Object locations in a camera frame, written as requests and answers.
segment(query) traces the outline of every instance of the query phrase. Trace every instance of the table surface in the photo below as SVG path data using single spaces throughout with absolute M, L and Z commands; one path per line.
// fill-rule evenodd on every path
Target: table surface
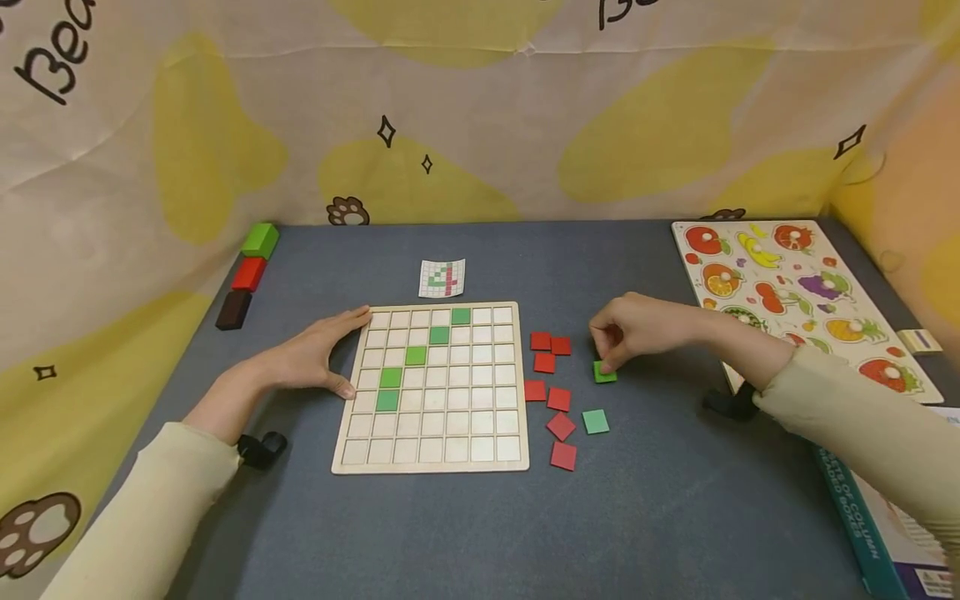
M 571 336 L 549 383 L 578 412 L 603 408 L 611 432 L 580 428 L 577 470 L 550 467 L 553 411 L 528 403 L 528 471 L 336 476 L 342 402 L 278 392 L 248 432 L 285 434 L 286 454 L 268 472 L 241 469 L 169 597 L 869 598 L 809 445 L 765 416 L 741 424 L 699 408 L 707 388 L 727 389 L 719 362 L 687 348 L 593 383 L 587 321 L 606 301 L 628 290 L 695 301 L 669 223 L 282 228 L 244 327 L 213 326 L 231 274 L 107 497 L 224 369 L 349 307 L 449 301 L 417 298 L 420 261 L 465 258 L 453 301 L 516 300 L 525 333 Z M 891 325 L 917 327 L 849 232 L 821 225 Z M 349 376 L 356 344 L 354 333 L 335 350 L 333 369 Z M 947 359 L 920 361 L 957 405 Z

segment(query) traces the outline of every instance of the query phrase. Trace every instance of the beige sleeve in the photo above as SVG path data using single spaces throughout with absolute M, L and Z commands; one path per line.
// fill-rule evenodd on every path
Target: beige sleeve
M 235 447 L 165 424 L 41 600 L 162 598 L 197 524 L 239 465 Z
M 960 598 L 960 430 L 808 347 L 754 402 L 832 452 L 933 534 L 947 552 Z

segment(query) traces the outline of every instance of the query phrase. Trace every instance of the red block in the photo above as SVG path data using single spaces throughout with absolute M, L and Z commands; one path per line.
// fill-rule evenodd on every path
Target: red block
M 534 331 L 530 334 L 530 349 L 550 351 L 550 334 L 546 331 Z
M 554 467 L 573 470 L 577 465 L 577 446 L 554 442 L 553 453 L 550 455 L 550 464 Z
M 534 354 L 534 371 L 553 372 L 557 369 L 557 357 L 553 354 Z
M 546 400 L 546 384 L 542 381 L 524 381 L 523 395 L 528 402 L 543 402 Z
M 577 424 L 570 420 L 570 417 L 568 417 L 566 413 L 557 413 L 553 419 L 546 424 L 546 428 L 562 442 L 570 437 L 573 430 L 577 428 Z
M 550 351 L 557 356 L 569 356 L 570 338 L 550 338 Z
M 267 259 L 259 256 L 247 256 L 240 263 L 237 274 L 230 284 L 233 290 L 256 291 L 256 286 L 260 285 L 260 278 L 263 277 L 263 270 L 267 268 Z
M 570 412 L 570 391 L 563 388 L 550 388 L 550 398 L 546 401 L 546 407 L 555 411 Z

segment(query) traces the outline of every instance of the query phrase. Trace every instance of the pattern card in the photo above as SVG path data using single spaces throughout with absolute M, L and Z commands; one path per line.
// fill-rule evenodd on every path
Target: pattern card
M 453 262 L 420 263 L 420 297 L 451 298 L 464 293 L 464 276 L 467 261 L 464 258 Z
M 705 308 L 834 354 L 917 402 L 944 401 L 813 221 L 679 222 L 673 231 Z M 737 390 L 743 379 L 725 367 Z
M 516 302 L 379 306 L 360 332 L 334 473 L 530 467 Z

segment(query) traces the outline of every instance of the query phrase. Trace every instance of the green tile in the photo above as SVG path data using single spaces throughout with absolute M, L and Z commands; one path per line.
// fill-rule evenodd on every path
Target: green tile
M 450 322 L 455 325 L 469 325 L 470 324 L 470 309 L 469 308 L 454 308 L 450 314 Z
M 380 372 L 381 388 L 400 387 L 400 376 L 403 375 L 403 369 L 397 367 L 393 369 L 384 369 Z
M 376 410 L 395 411 L 400 401 L 400 390 L 380 390 L 376 395 Z
M 449 344 L 449 327 L 430 327 L 430 344 Z
M 603 412 L 603 409 L 586 411 L 584 413 L 584 427 L 587 429 L 587 435 L 607 433 L 610 431 L 610 426 L 607 425 L 607 413 Z
M 406 365 L 425 365 L 426 364 L 426 346 L 410 346 L 407 349 Z
M 616 381 L 616 371 L 610 373 L 609 375 L 604 375 L 600 372 L 600 365 L 602 364 L 602 360 L 593 361 L 593 380 L 597 383 L 610 383 L 611 381 Z

